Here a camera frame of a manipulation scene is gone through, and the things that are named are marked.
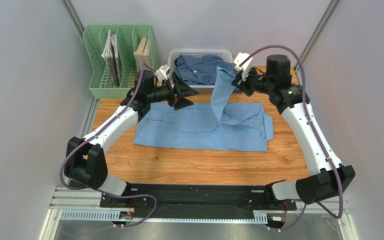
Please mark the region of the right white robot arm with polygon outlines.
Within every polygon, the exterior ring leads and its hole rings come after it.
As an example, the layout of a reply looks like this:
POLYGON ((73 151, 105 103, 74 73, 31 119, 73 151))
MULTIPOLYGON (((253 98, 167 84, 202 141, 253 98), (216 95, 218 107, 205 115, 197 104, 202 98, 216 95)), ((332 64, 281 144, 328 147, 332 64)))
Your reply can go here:
POLYGON ((313 204, 342 196, 355 178, 355 170, 351 165, 343 165, 329 146, 312 113, 309 98, 303 96, 303 87, 292 83, 290 60, 286 55, 270 55, 263 72, 254 67, 252 60, 247 53, 236 56, 233 65, 237 75, 232 84, 247 96, 255 92, 269 96, 294 133, 309 172, 305 178, 270 183, 266 187, 269 199, 313 204))

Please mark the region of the light blue long sleeve shirt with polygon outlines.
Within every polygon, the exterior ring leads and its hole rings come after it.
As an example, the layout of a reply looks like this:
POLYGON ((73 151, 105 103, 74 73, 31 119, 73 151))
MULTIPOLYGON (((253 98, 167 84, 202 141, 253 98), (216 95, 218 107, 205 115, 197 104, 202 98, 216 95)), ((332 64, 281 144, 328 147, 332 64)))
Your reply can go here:
POLYGON ((261 103, 228 102, 233 70, 217 68, 210 102, 174 110, 153 103, 137 124, 134 144, 174 149, 265 152, 274 139, 271 116, 261 103))

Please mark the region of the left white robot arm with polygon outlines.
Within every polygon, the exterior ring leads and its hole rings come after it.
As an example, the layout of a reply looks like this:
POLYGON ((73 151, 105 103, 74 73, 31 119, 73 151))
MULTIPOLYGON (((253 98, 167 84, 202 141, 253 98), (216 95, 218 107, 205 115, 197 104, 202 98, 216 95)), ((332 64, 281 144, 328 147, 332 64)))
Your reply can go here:
POLYGON ((109 173, 106 154, 130 128, 138 124, 151 109, 152 103, 166 102, 174 110, 192 106, 188 98, 198 95, 180 78, 168 79, 166 73, 142 69, 117 110, 98 128, 86 136, 72 137, 67 143, 66 157, 59 170, 59 179, 79 183, 79 190, 93 189, 106 196, 123 198, 129 183, 109 173))

